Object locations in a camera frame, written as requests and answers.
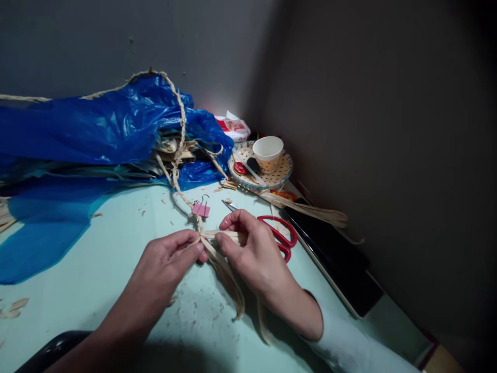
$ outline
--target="white sleeve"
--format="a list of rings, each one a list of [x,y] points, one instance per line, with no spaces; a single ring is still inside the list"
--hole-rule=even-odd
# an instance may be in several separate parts
[[[323,336],[308,342],[335,372],[419,373],[419,370],[352,324],[321,306]]]

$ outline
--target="woven tray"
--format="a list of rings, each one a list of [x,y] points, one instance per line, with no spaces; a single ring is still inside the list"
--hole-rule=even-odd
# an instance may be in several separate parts
[[[233,149],[238,150],[238,153],[241,155],[243,161],[246,162],[247,159],[254,156],[254,152],[252,151],[254,143],[255,141],[243,142],[236,145]],[[238,175],[233,170],[235,162],[237,161],[238,160],[235,159],[234,155],[232,155],[228,161],[228,167],[231,175],[239,185],[252,191],[278,189],[286,183],[286,181],[290,178],[291,172],[294,170],[294,163],[290,154],[285,152],[285,149],[283,149],[280,156],[280,163],[278,164],[276,171],[272,174],[259,174],[259,177],[267,184],[267,186],[263,186],[250,173],[243,176]]]

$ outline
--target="pink binder clip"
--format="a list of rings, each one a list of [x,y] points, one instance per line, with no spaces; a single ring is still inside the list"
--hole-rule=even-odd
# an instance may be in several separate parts
[[[205,205],[203,205],[203,196],[207,196],[207,200]],[[207,194],[204,194],[202,196],[202,202],[199,203],[198,201],[195,201],[195,204],[193,205],[193,215],[199,215],[204,218],[209,217],[209,211],[211,210],[210,207],[207,207],[207,201],[209,200],[209,196]]]

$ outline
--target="white cup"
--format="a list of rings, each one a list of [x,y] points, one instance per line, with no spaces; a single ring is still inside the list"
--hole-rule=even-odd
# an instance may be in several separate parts
[[[263,174],[276,171],[282,150],[283,141],[276,136],[263,137],[254,143],[252,151]]]

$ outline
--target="table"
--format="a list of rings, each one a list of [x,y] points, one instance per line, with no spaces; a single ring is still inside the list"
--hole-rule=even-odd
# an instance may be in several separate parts
[[[218,184],[186,191],[190,200],[208,194],[211,207],[205,229],[217,229],[229,212],[222,199],[255,216],[270,215],[269,204],[250,192]],[[52,268],[17,285],[0,286],[1,305],[30,298],[16,319],[0,320],[0,372],[19,368],[50,339],[69,330],[94,330],[114,304],[151,239],[192,228],[186,204],[163,186],[127,190],[112,196],[91,220],[90,228]],[[21,227],[0,235],[0,243]],[[329,310],[411,363],[429,348],[429,341],[388,296],[363,320],[354,320],[300,243],[288,263],[300,285],[322,299]],[[178,286],[175,304],[152,330],[135,362],[136,371],[311,372],[327,365],[282,320],[268,311],[269,329],[277,346],[265,345],[258,333],[255,296],[243,284],[246,314],[236,315],[232,299],[209,265],[194,267]]]

